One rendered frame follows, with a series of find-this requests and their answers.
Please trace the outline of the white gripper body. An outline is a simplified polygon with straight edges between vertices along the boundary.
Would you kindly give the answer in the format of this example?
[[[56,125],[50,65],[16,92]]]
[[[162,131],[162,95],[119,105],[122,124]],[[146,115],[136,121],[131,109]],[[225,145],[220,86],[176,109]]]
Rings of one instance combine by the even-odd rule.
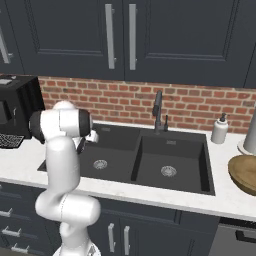
[[[85,137],[87,142],[97,143],[99,141],[99,135],[95,130],[92,130],[89,135]]]

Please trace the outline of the black double sink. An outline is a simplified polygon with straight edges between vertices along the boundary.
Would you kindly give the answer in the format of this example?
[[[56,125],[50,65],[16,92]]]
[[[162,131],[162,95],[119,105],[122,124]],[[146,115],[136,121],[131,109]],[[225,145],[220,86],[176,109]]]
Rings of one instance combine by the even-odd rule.
[[[204,134],[103,125],[79,154],[83,177],[213,196]]]

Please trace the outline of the dark panel under sink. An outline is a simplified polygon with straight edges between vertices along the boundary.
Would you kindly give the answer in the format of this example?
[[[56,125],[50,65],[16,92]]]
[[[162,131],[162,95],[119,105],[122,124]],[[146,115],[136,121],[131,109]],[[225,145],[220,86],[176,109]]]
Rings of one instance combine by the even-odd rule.
[[[99,198],[99,202],[101,203],[104,211],[116,212],[129,217],[150,219],[175,225],[180,224],[180,219],[182,216],[182,212],[175,209],[148,206],[144,204],[123,202],[105,198]]]

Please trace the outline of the dark lower cupboard door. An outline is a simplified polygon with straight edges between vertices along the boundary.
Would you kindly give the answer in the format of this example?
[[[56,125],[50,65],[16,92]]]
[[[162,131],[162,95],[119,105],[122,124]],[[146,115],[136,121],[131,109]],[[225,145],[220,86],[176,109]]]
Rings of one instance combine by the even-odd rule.
[[[124,228],[130,226],[129,256],[208,256],[213,236],[171,225],[129,218],[120,219],[124,254]]]
[[[109,250],[108,225],[114,223],[115,252]],[[88,227],[93,243],[98,247],[101,256],[121,256],[119,218],[116,215],[102,212],[98,221]]]

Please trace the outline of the dark cupboard door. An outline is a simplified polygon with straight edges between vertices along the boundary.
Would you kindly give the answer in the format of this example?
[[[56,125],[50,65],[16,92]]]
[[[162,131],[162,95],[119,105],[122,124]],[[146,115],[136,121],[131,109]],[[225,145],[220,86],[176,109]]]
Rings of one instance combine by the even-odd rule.
[[[241,88],[256,46],[256,0],[123,0],[123,32],[127,81]]]
[[[6,46],[9,53],[13,54],[10,64],[5,64],[0,52],[0,73],[5,74],[23,74],[23,65],[20,59],[11,18],[7,9],[6,0],[0,0],[0,27],[4,35]]]
[[[109,250],[108,225],[114,223],[115,252]],[[101,256],[121,256],[119,218],[116,215],[102,212],[98,221],[88,227],[93,243],[98,247]]]
[[[124,254],[124,228],[130,226],[129,256],[208,256],[213,236],[171,225],[129,218],[120,219]]]
[[[124,78],[122,0],[6,0],[24,73]],[[115,69],[108,66],[105,5],[114,9]]]
[[[256,89],[256,50],[254,51],[252,56],[244,87]]]

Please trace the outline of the dark upper cupboard door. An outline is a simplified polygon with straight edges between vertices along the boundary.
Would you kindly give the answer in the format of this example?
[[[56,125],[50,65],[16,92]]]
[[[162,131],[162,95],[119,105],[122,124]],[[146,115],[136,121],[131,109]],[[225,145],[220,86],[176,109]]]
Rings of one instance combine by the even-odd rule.
[[[244,87],[256,89],[256,50],[254,51],[252,56]]]
[[[9,53],[13,54],[10,64],[5,64],[0,52],[0,73],[5,74],[23,74],[23,65],[20,59],[11,18],[7,9],[6,0],[0,0],[0,27],[4,35],[6,46]]]
[[[256,0],[123,0],[123,32],[127,81],[241,88],[256,46]]]
[[[6,0],[24,73],[124,78],[122,0]],[[105,5],[114,9],[115,69],[108,66]]]

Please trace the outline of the wooden bowl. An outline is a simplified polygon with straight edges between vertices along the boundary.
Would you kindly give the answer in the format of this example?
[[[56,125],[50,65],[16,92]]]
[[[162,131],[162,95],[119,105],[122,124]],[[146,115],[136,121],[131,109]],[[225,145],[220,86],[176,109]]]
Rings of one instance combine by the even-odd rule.
[[[228,173],[239,189],[256,196],[256,156],[234,156],[228,162]]]

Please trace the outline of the dark grey tap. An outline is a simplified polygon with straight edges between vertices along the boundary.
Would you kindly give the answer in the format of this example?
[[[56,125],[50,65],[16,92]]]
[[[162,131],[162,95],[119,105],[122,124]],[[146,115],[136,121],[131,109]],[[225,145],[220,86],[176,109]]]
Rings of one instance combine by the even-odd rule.
[[[156,118],[154,132],[159,135],[161,131],[168,131],[168,116],[165,116],[165,123],[161,124],[162,91],[158,90],[152,109],[152,115]]]

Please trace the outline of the black coffee machine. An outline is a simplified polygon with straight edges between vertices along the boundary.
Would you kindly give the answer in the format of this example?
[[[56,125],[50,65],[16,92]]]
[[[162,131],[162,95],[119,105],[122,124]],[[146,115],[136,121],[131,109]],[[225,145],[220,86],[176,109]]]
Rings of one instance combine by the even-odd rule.
[[[0,75],[0,149],[16,149],[31,139],[29,119],[44,109],[36,76]]]

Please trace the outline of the dark drawer front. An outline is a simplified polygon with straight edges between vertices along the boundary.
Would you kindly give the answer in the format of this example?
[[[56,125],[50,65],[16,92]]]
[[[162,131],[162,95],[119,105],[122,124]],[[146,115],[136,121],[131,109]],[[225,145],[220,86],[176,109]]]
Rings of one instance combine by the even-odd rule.
[[[26,221],[20,219],[10,219],[7,217],[0,218],[0,233],[2,229],[9,226],[10,230],[17,231],[22,229],[22,238],[30,238],[37,241],[59,241],[60,236],[57,234],[57,228],[54,224],[47,221],[35,220]]]
[[[29,245],[30,248],[28,254],[34,254],[36,256],[52,256],[56,251],[49,242],[40,242],[34,239],[1,235],[0,241],[5,248],[10,250],[15,243],[18,243],[20,248],[26,248]]]
[[[26,221],[39,220],[39,216],[36,214],[34,206],[26,201],[16,200],[13,198],[0,197],[0,210],[8,211],[13,209],[10,219],[20,219]]]
[[[34,204],[44,188],[0,182],[0,201],[26,202]]]

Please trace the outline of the white soap dispenser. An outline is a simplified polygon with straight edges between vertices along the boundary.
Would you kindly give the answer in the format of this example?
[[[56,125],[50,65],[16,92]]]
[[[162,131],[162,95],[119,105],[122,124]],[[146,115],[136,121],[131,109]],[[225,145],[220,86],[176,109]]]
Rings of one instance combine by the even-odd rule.
[[[228,122],[226,114],[223,113],[220,118],[214,122],[211,141],[215,144],[223,144],[228,131]]]

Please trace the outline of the grey paper towel holder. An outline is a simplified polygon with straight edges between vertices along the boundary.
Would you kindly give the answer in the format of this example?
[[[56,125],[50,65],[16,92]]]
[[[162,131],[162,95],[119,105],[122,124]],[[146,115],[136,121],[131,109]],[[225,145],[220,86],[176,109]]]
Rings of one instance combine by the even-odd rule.
[[[248,133],[237,145],[238,150],[245,155],[256,156],[256,106],[250,122]]]

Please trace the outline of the grey dishwasher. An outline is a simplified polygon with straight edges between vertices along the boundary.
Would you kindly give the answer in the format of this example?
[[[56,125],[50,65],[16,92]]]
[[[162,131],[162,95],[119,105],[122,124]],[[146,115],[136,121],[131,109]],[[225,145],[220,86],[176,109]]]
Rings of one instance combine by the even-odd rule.
[[[221,217],[209,256],[256,256],[256,244],[238,241],[236,230],[256,238],[256,222]]]

